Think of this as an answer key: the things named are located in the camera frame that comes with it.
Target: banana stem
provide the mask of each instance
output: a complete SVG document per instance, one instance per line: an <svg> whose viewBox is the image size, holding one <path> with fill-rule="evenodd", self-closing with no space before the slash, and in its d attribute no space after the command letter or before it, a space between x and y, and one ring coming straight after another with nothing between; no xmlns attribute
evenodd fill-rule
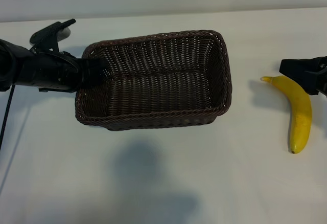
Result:
<svg viewBox="0 0 327 224"><path fill-rule="evenodd" d="M264 81L264 82L268 82L268 83L271 83L272 81L272 77L262 77L260 78L261 81Z"/></svg>

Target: black cable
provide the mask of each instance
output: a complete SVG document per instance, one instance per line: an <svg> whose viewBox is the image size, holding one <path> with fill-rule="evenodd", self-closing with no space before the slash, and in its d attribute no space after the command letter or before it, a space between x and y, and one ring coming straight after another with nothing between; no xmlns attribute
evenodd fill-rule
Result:
<svg viewBox="0 0 327 224"><path fill-rule="evenodd" d="M10 50L10 48L6 45L6 43L2 40L0 40L0 46L3 47L9 54L12 64L14 64L16 62L16 58L14 56L14 54L12 53L12 51ZM9 109L10 109L10 105L11 105L11 100L12 100L12 96L14 94L15 91L15 85L13 84L11 86L10 89L10 94L8 97L8 102L7 102L7 107L6 107L6 111L5 111L5 116L4 116L4 120L2 123L2 127L1 127L1 133L0 133L0 150L1 150L1 146L2 146L2 141L4 139L4 135L5 135L5 129L6 129L6 124L7 124L7 118L8 118L8 114L9 114Z"/></svg>
<svg viewBox="0 0 327 224"><path fill-rule="evenodd" d="M6 112L5 112L5 116L4 116L4 121L2 122L2 128L1 128L1 133L0 133L0 150L1 150L1 146L2 146L2 140L4 139L4 135L5 135L7 118L8 118L8 114L9 114L9 109L10 109L10 105L11 105L12 96L13 96L14 91L15 91L15 87L16 87L15 84L13 84L11 86L10 94L9 94L9 98L8 98L8 102L7 102L7 107L6 107Z"/></svg>

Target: basket rim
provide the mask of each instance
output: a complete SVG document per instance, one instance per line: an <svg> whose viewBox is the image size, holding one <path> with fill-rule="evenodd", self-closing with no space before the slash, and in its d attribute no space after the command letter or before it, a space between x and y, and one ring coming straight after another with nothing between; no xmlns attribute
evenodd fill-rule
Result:
<svg viewBox="0 0 327 224"><path fill-rule="evenodd" d="M113 39L113 40L102 40L99 42L92 43L89 45L83 52L82 58L85 56L90 55L92 51L105 47L107 45L116 46L123 43L141 43L141 42L148 42L153 40L163 40L163 39L178 39L183 38L185 36L206 36L212 37L213 39L221 39L223 41L222 35L214 30L191 30L191 31L180 31L180 32L170 32L170 33L158 33L158 34L151 34L146 36L137 36L137 37L128 37L128 38L121 38L121 39Z"/></svg>

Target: brown wicker basket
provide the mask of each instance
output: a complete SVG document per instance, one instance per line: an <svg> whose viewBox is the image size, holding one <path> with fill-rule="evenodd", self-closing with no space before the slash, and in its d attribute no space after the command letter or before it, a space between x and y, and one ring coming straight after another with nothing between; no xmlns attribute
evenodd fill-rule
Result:
<svg viewBox="0 0 327 224"><path fill-rule="evenodd" d="M105 82L76 94L76 118L110 130L208 124L231 103L228 55L215 31L184 31L94 43Z"/></svg>

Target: black clamp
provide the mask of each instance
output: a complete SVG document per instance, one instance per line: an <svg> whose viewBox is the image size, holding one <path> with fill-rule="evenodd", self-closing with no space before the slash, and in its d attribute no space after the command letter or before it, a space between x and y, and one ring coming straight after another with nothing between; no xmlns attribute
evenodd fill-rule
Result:
<svg viewBox="0 0 327 224"><path fill-rule="evenodd" d="M279 72L297 82L309 95L327 96L327 57L283 59Z"/></svg>

